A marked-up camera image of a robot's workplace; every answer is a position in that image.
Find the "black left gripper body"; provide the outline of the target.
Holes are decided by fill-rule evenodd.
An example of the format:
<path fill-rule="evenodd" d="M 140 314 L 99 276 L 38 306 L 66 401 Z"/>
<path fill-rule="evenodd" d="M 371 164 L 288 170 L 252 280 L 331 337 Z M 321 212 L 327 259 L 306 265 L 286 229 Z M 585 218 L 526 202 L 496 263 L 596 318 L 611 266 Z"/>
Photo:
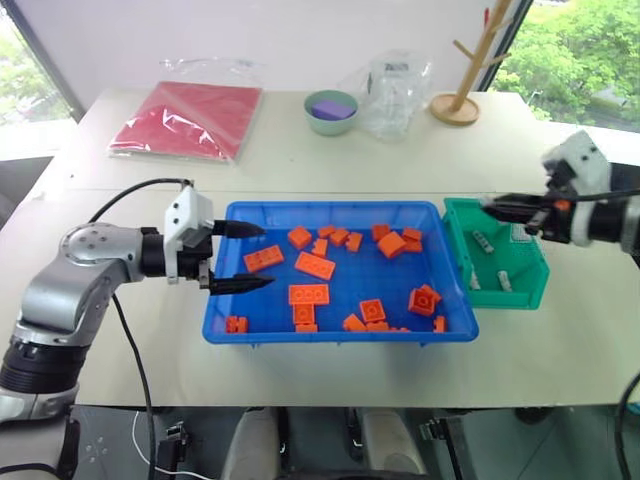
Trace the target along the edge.
<path fill-rule="evenodd" d="M 212 282 L 212 233 L 209 227 L 187 229 L 180 237 L 182 249 L 178 252 L 178 276 L 198 281 L 199 288 L 207 291 L 211 289 Z"/>

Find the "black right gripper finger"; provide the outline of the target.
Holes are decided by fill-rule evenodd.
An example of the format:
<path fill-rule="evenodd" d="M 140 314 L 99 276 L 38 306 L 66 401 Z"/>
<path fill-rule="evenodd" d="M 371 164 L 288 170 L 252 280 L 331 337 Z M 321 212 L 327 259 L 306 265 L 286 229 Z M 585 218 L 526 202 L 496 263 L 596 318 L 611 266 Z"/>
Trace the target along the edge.
<path fill-rule="evenodd" d="M 483 211 L 501 222 L 542 225 L 546 211 L 528 205 L 485 205 Z"/>
<path fill-rule="evenodd" d="M 551 199 L 541 195 L 508 193 L 480 200 L 483 209 L 541 209 L 548 207 Z"/>

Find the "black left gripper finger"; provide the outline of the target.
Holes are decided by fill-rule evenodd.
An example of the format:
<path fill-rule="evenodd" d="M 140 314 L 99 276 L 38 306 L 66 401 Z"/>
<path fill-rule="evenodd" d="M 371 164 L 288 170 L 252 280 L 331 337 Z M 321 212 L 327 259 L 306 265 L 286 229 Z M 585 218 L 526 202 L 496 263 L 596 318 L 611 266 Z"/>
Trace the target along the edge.
<path fill-rule="evenodd" d="M 236 220 L 213 221 L 212 236 L 242 239 L 259 237 L 265 234 L 266 231 L 262 227 L 249 222 Z"/>
<path fill-rule="evenodd" d="M 209 273 L 207 289 L 211 296 L 236 295 L 266 287 L 274 281 L 271 276 L 251 273 L 235 274 L 230 278 L 216 278 Z"/>

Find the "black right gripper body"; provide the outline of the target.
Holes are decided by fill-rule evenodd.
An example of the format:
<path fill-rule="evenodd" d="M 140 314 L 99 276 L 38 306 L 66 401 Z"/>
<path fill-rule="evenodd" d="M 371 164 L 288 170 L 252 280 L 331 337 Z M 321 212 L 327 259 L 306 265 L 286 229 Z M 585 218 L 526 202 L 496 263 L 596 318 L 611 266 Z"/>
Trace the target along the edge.
<path fill-rule="evenodd" d="M 576 191 L 572 181 L 576 173 L 566 160 L 553 160 L 544 164 L 549 179 L 547 193 L 539 200 L 534 215 L 526 223 L 526 232 L 541 235 L 543 240 L 568 244 L 571 221 L 575 210 L 572 198 Z"/>

